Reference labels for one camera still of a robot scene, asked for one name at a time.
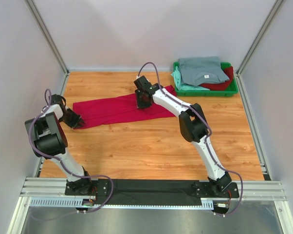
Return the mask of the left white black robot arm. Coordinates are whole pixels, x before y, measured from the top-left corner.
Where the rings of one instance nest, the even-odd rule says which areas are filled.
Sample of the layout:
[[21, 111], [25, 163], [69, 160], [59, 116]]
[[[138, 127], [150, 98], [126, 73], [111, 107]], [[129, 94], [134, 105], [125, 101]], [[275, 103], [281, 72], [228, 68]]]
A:
[[93, 183], [89, 173], [68, 151], [68, 141], [61, 127], [64, 122], [72, 129], [84, 127], [81, 115], [66, 106], [63, 96], [53, 94], [45, 98], [39, 117], [25, 121], [25, 128], [34, 154], [54, 162], [66, 175], [67, 195], [90, 195]]

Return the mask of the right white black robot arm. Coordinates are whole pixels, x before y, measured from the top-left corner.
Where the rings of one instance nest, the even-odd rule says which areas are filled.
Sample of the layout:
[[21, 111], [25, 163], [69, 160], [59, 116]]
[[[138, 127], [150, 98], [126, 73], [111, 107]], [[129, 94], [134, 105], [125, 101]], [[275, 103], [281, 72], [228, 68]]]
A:
[[145, 109], [157, 104], [176, 116], [181, 135], [193, 144], [204, 162], [211, 193], [217, 197], [226, 193], [232, 179], [212, 146], [210, 128], [201, 106], [197, 103], [191, 105], [178, 99], [158, 83], [152, 85], [144, 76], [137, 77], [134, 84], [138, 108]]

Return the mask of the bright red t shirt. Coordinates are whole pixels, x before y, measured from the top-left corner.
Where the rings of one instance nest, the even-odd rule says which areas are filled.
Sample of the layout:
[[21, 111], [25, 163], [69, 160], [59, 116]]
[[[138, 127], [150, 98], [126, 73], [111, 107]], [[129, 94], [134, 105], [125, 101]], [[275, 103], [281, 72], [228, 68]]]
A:
[[175, 116], [157, 104], [145, 109], [137, 108], [135, 94], [75, 102], [73, 111], [81, 115], [85, 122], [84, 129]]

